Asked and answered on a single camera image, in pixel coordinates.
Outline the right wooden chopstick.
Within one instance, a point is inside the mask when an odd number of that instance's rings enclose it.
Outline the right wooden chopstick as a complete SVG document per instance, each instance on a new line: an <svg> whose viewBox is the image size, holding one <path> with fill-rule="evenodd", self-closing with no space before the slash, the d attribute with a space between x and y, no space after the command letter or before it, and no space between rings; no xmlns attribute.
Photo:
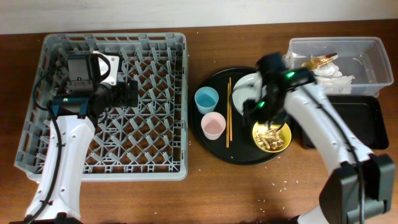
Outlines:
<svg viewBox="0 0 398 224"><path fill-rule="evenodd" d="M231 77L229 77L229 93L228 93L228 115L229 115L229 141L231 142L233 140L233 130L232 130L232 105L231 105L231 93L232 93L232 83L231 83Z"/></svg>

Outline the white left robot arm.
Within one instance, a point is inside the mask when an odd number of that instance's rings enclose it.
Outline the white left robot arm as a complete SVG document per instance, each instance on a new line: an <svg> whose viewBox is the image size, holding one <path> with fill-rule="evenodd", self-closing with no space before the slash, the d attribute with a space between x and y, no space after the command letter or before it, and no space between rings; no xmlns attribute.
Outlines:
<svg viewBox="0 0 398 224"><path fill-rule="evenodd" d="M98 118L111 106L135 107L137 103L136 81L101 82L89 92L58 94L47 103L49 148L24 223L79 223L81 178Z"/></svg>

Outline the white crumpled paper towel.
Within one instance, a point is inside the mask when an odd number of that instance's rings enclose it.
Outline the white crumpled paper towel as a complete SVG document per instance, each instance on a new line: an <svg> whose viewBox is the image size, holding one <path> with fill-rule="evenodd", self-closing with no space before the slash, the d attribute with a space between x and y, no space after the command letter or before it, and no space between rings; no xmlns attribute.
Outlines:
<svg viewBox="0 0 398 224"><path fill-rule="evenodd" d="M319 85L324 88L328 95L349 95L352 90L353 75L346 76L333 62L330 62L314 71L315 78Z"/></svg>

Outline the round black tray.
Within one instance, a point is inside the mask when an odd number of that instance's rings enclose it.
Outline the round black tray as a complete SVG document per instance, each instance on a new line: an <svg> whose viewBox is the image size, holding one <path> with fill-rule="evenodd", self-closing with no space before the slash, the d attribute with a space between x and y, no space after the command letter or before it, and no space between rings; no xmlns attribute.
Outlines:
<svg viewBox="0 0 398 224"><path fill-rule="evenodd" d="M251 67L227 68L207 78L194 94L188 120L197 141L215 157L236 165L256 165L279 157L281 152L259 148L252 135L254 123L243 124L243 101L254 92L247 86L254 83L256 71ZM235 89L231 104L232 141L228 142L228 83Z"/></svg>

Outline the clear plastic bin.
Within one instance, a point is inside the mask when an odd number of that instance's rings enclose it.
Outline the clear plastic bin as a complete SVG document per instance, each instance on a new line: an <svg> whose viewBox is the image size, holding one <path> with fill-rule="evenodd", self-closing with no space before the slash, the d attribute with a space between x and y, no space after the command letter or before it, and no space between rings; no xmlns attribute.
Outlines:
<svg viewBox="0 0 398 224"><path fill-rule="evenodd" d="M288 68L298 68L314 57L337 53L332 61L343 75L353 75L351 94L377 96L393 84L391 64L381 39L377 37L306 37L289 42L283 56Z"/></svg>

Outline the food scraps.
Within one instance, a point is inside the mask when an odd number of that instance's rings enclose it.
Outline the food scraps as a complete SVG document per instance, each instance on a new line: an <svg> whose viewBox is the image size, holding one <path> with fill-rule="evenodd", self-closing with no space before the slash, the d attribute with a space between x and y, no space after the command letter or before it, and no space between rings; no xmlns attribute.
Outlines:
<svg viewBox="0 0 398 224"><path fill-rule="evenodd" d="M254 141L263 151L279 151L285 143L282 138L282 131L268 125L259 126L254 131Z"/></svg>

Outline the blue plastic cup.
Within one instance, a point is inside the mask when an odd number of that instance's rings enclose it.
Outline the blue plastic cup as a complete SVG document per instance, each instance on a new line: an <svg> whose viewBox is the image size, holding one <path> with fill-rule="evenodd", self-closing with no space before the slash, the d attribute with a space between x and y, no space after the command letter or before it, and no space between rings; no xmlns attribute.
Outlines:
<svg viewBox="0 0 398 224"><path fill-rule="evenodd" d="M204 86L197 90L194 100L199 112L207 114L214 111L219 100L219 94L214 88Z"/></svg>

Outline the white round plate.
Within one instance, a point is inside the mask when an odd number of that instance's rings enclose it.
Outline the white round plate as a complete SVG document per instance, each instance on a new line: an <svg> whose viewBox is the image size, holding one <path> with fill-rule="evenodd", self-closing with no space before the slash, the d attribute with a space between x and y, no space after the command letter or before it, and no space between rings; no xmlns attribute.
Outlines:
<svg viewBox="0 0 398 224"><path fill-rule="evenodd" d="M240 78L233 88L233 105L240 115L243 115L243 103L246 100L260 100L266 95L266 87L262 86L261 75L250 73Z"/></svg>

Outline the brown Nescafe Gold wrapper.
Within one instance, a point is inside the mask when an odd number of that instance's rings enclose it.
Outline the brown Nescafe Gold wrapper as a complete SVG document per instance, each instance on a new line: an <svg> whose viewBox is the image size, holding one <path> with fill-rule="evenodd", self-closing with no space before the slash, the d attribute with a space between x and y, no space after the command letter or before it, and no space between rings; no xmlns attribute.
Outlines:
<svg viewBox="0 0 398 224"><path fill-rule="evenodd" d="M335 59L338 58L338 54L337 53L332 53L332 54L328 54L328 55L322 55L319 57L314 57L311 58L310 60L304 62L303 64L301 64L300 67L306 68L309 71L313 71L315 69L318 69L332 61L334 61Z"/></svg>

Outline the yellow bowl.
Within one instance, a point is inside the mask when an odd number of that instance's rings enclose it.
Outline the yellow bowl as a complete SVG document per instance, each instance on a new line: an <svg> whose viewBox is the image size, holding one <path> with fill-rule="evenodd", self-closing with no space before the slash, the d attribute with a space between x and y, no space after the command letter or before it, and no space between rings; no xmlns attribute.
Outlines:
<svg viewBox="0 0 398 224"><path fill-rule="evenodd" d="M269 153L284 151L291 143L292 133L288 124L259 124L252 129L252 137L256 146Z"/></svg>

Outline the grey dishwasher rack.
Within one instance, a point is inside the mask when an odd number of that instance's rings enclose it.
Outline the grey dishwasher rack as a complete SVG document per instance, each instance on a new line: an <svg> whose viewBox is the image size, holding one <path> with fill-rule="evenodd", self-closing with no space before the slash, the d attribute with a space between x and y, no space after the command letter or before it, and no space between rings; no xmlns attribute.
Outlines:
<svg viewBox="0 0 398 224"><path fill-rule="evenodd" d="M15 166L38 181L50 142L44 105L67 76L67 58L120 58L118 80L138 84L135 108L109 108L89 146L83 181L180 181L188 173L188 49L181 33L50 34L42 44Z"/></svg>

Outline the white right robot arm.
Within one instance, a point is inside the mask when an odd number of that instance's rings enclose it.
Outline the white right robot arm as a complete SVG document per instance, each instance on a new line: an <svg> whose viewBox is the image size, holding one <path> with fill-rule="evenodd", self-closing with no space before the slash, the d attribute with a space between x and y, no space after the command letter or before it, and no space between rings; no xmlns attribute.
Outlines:
<svg viewBox="0 0 398 224"><path fill-rule="evenodd" d="M306 68L289 70L279 53L256 63L259 97L243 104L246 122L270 124L293 117L321 154L329 178L319 204L292 223L364 223L391 209L396 166L375 155L350 130Z"/></svg>

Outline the black rectangular tray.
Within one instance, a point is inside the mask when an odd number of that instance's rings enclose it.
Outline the black rectangular tray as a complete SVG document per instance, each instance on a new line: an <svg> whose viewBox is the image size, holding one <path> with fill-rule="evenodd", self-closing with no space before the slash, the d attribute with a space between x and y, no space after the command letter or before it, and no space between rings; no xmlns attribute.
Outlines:
<svg viewBox="0 0 398 224"><path fill-rule="evenodd" d="M370 149L389 147L377 98L366 95L329 95L328 99L356 137Z"/></svg>

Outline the pink plastic cup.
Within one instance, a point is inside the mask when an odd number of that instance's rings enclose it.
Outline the pink plastic cup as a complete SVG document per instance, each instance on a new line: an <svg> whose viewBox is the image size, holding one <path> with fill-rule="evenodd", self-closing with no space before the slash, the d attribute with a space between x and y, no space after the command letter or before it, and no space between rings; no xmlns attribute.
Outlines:
<svg viewBox="0 0 398 224"><path fill-rule="evenodd" d="M224 116L218 112L205 114L201 119L203 134L209 140L218 139L226 128Z"/></svg>

